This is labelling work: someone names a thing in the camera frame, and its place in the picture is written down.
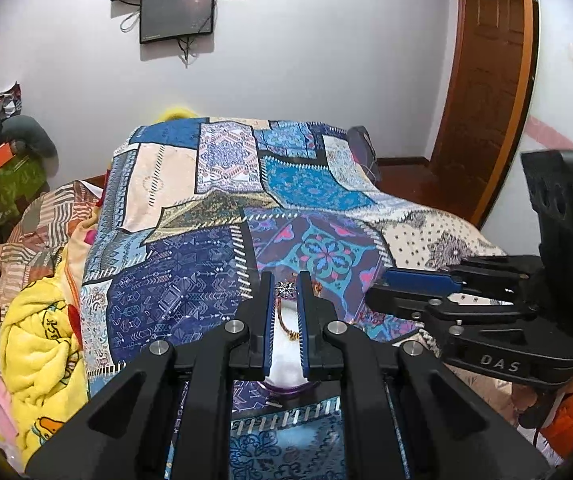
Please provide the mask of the yellow cartoon blanket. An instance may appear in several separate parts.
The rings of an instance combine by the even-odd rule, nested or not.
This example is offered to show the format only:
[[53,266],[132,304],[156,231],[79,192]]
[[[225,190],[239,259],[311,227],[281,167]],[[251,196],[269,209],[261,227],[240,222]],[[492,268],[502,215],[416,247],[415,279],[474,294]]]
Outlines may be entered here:
[[50,278],[22,289],[0,328],[1,377],[23,464],[88,401],[84,356],[68,315],[65,269],[60,263]]

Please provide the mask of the silver jhumka earring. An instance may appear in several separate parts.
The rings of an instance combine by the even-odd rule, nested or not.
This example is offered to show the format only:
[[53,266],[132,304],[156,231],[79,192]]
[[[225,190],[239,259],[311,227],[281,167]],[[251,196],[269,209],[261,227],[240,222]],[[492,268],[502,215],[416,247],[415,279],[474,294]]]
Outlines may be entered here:
[[295,280],[282,280],[276,288],[277,300],[294,301],[297,298],[297,286]]

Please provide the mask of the patchwork patterned bedspread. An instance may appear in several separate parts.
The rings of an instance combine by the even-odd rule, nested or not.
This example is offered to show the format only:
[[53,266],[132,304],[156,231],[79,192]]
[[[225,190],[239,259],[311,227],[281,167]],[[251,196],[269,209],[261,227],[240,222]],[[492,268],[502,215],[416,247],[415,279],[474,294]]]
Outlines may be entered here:
[[[258,275],[309,272],[370,338],[419,330],[364,301],[387,269],[438,271],[498,248],[465,220],[381,192],[347,132],[322,122],[187,118],[134,130],[115,152],[81,285],[92,392],[156,339],[190,344],[236,315]],[[233,390],[234,479],[345,477],[341,401]]]

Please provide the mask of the dark grey bag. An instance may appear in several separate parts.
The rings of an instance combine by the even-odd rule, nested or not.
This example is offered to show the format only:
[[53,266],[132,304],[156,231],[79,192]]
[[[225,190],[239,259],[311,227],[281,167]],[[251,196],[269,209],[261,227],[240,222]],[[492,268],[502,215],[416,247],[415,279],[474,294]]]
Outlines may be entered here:
[[378,184],[382,180],[382,176],[377,164],[375,149],[367,129],[364,126],[350,128],[347,131],[347,141],[353,159],[361,166],[369,180],[374,184]]

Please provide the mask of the purple jewelry box white lining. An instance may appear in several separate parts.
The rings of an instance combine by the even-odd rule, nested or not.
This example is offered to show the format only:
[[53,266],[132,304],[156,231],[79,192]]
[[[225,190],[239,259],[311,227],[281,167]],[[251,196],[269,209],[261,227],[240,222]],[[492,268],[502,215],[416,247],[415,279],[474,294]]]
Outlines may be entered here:
[[[295,280],[291,274],[285,280]],[[317,384],[303,377],[300,364],[297,299],[277,300],[274,313],[274,336],[270,374],[262,382],[273,398],[293,399]]]

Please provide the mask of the pile of clothes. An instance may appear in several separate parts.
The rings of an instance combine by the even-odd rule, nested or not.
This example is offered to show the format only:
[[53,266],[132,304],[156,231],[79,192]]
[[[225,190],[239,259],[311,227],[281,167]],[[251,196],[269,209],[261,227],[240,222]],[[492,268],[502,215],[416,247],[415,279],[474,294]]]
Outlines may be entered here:
[[41,158],[55,157],[58,151],[47,131],[35,118],[24,115],[22,109],[22,88],[18,82],[0,91],[0,145],[21,143]]

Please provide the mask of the striped beige pillow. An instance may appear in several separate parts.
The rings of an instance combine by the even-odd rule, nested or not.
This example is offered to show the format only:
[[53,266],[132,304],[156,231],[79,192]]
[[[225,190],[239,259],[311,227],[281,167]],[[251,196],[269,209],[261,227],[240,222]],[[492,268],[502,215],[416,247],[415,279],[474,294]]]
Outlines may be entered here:
[[102,191],[75,180],[41,194],[0,244],[0,322],[11,301],[28,284],[54,274],[64,246],[91,216]]

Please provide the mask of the brown wooden door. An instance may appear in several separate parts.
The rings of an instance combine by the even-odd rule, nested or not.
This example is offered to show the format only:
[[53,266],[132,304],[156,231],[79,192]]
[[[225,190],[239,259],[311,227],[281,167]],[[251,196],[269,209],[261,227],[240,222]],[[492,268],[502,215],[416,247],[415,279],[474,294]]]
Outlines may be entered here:
[[482,226],[521,136],[533,88],[535,0],[457,0],[451,76],[431,171],[445,209]]

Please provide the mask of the green patterned storage box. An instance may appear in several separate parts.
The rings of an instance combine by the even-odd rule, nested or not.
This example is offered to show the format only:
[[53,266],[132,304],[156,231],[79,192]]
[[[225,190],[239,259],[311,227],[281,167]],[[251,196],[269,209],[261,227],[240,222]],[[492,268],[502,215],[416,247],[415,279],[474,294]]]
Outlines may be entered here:
[[0,226],[21,217],[23,209],[47,185],[41,160],[34,155],[14,156],[0,168]]

